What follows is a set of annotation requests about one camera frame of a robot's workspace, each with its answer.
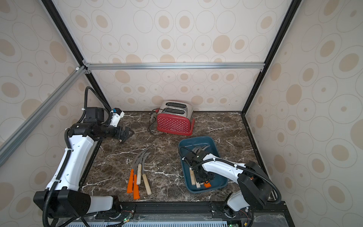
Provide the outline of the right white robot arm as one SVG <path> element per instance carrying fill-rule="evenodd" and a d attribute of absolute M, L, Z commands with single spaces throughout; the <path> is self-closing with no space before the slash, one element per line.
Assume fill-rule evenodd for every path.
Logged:
<path fill-rule="evenodd" d="M 252 161 L 247 164 L 235 163 L 211 153 L 200 151 L 197 154 L 192 150 L 180 156 L 194 172 L 198 183 L 207 185 L 219 175 L 239 185 L 240 190 L 228 196 L 226 211 L 238 212 L 247 207 L 263 209 L 268 203 L 279 204 L 282 201 L 280 190 Z"/>

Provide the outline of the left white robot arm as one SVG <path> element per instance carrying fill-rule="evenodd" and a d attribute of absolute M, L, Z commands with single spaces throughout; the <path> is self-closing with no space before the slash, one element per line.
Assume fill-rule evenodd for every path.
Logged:
<path fill-rule="evenodd" d="M 124 143 L 134 131 L 118 125 L 124 112 L 103 107 L 88 107 L 88 93 L 95 90 L 87 86 L 80 119 L 64 132 L 65 153 L 54 177 L 43 191 L 35 193 L 33 201 L 42 210 L 42 224 L 49 227 L 49 219 L 67 218 L 63 226 L 76 219 L 105 211 L 121 212 L 120 202 L 114 196 L 90 196 L 81 192 L 96 153 L 103 139 L 111 138 Z"/>

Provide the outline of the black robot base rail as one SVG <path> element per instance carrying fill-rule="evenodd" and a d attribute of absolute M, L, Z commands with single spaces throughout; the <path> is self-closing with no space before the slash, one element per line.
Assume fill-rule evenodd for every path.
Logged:
<path fill-rule="evenodd" d="M 109 211 L 86 214 L 82 218 L 61 218 L 52 226 L 86 227 L 293 227 L 294 222 L 281 202 L 264 208 L 227 208 L 223 201 L 119 202 Z"/>

